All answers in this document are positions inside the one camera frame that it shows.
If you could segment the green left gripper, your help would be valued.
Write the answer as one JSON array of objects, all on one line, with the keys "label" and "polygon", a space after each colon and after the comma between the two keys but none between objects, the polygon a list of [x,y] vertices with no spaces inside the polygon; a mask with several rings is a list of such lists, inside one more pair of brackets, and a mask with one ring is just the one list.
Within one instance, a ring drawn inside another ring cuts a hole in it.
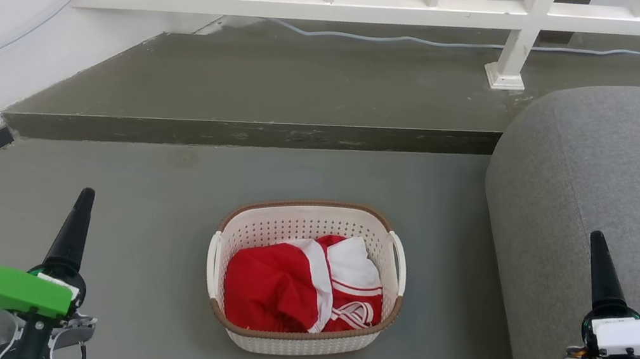
[{"label": "green left gripper", "polygon": [[87,295],[81,268],[95,201],[81,190],[42,264],[23,271],[0,266],[0,310],[65,320]]}]

